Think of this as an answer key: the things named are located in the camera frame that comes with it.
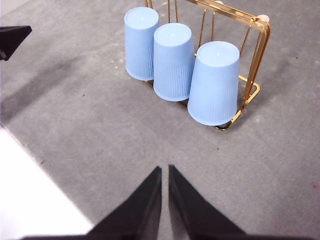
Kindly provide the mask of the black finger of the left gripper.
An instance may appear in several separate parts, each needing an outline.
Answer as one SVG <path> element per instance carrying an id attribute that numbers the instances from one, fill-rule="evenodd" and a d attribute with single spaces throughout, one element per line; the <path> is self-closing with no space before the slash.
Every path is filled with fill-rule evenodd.
<path id="1" fill-rule="evenodd" d="M 29 25 L 0 27 L 0 59 L 8 61 L 19 45 L 32 32 Z"/>

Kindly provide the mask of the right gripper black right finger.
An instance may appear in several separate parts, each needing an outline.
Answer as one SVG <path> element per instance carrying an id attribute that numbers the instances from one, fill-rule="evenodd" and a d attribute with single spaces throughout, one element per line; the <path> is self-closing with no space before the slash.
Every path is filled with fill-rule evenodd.
<path id="1" fill-rule="evenodd" d="M 190 237 L 247 237 L 245 231 L 211 205 L 173 164 L 169 194 Z"/>

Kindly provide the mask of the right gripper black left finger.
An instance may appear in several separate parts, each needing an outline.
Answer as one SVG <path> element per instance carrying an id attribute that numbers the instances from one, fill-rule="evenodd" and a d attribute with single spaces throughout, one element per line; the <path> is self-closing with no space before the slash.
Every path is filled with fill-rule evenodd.
<path id="1" fill-rule="evenodd" d="M 162 169 L 155 167 L 138 188 L 102 219 L 89 236 L 157 237 L 162 209 Z"/>

